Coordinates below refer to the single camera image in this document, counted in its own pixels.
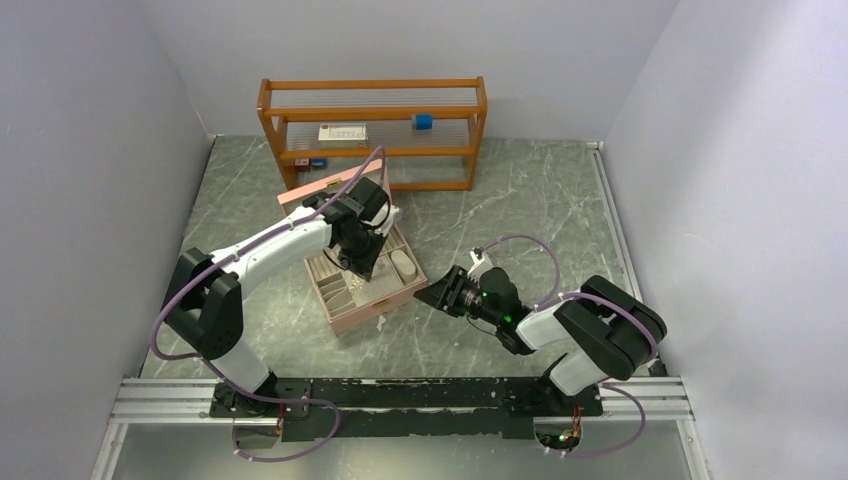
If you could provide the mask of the pink jewelry box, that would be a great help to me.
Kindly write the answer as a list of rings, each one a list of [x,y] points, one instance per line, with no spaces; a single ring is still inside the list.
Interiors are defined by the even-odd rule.
[[[389,259],[390,253],[397,249],[404,250],[416,264],[417,276],[411,282],[402,281]],[[427,283],[397,224],[387,231],[370,282],[342,270],[334,253],[323,254],[316,246],[307,249],[300,262],[308,272],[330,328],[337,335],[411,302],[413,294]]]

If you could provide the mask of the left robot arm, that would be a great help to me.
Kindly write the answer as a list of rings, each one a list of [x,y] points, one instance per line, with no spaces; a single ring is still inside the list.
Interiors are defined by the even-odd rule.
[[[237,392],[237,403],[261,416],[281,399],[278,378],[244,339],[243,301],[290,264],[326,249],[341,270],[369,281],[401,210],[381,184],[360,177],[335,192],[318,191],[276,224],[230,247],[197,248],[178,258],[154,326],[167,325]]]

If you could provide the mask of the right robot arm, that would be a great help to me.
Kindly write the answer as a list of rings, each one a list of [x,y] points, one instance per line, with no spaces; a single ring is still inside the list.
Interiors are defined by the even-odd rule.
[[[578,393],[592,385],[629,379],[657,356],[668,333],[654,310],[599,275],[549,305],[533,308],[520,299],[504,269],[492,267],[472,276],[455,265],[414,297],[451,317],[488,323],[512,354],[530,355],[557,341],[573,341],[575,350],[563,354],[542,376],[540,402],[553,414],[565,413]]]

